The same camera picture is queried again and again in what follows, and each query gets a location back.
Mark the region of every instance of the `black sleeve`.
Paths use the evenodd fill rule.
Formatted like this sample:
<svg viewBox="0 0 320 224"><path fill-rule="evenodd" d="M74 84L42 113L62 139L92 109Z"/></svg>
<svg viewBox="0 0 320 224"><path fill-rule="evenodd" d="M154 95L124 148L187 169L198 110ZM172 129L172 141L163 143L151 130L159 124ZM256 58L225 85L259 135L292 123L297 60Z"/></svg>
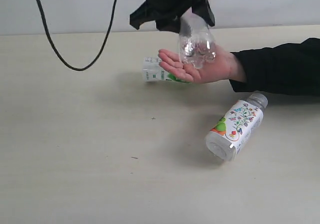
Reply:
<svg viewBox="0 0 320 224"><path fill-rule="evenodd" d="M247 82L230 80L235 92L264 91L320 96L320 39L233 52Z"/></svg>

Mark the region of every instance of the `floral bottle label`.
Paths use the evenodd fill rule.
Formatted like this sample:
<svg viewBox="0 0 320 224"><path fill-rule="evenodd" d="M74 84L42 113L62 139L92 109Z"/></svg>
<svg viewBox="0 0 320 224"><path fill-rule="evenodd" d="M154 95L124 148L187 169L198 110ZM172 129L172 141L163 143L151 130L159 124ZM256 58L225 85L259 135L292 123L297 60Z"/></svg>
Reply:
<svg viewBox="0 0 320 224"><path fill-rule="evenodd" d="M253 130L260 125L263 116L264 114L259 108L240 100L218 121L211 131L230 141L231 148L235 146L238 154Z"/></svg>

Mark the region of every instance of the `wrist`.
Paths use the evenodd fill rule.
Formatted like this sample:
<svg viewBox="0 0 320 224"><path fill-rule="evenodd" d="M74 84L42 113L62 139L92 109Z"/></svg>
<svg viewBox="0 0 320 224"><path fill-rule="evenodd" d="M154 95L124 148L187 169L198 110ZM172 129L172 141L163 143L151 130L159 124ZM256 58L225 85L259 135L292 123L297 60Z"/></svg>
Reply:
<svg viewBox="0 0 320 224"><path fill-rule="evenodd" d="M233 53L228 53L227 62L230 64L229 79L246 83L247 77L244 68Z"/></svg>

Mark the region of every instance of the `white table surface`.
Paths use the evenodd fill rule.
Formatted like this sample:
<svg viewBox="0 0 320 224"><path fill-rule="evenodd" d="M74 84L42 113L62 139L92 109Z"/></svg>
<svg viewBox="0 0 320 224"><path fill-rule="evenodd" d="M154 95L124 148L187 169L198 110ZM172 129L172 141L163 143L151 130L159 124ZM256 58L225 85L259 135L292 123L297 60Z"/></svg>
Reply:
<svg viewBox="0 0 320 224"><path fill-rule="evenodd" d="M320 37L320 26L213 33L237 51ZM103 37L53 39L80 67ZM43 35L0 37L1 224L319 222L319 99L267 95L261 127L221 163L204 138L243 94L227 81L142 81L143 58L176 38L113 33L96 65L74 72Z"/></svg>

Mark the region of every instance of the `white wall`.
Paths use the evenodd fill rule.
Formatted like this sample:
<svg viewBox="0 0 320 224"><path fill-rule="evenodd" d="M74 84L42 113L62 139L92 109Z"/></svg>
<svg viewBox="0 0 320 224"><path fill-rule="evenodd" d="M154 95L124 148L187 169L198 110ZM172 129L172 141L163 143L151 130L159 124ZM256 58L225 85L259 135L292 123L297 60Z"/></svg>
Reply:
<svg viewBox="0 0 320 224"><path fill-rule="evenodd" d="M134 30L143 0L118 0L113 31ZM42 0L52 33L105 32L113 0ZM217 27L320 24L320 0L211 0ZM154 30L148 23L142 30ZM0 34L43 33L35 0L0 0Z"/></svg>

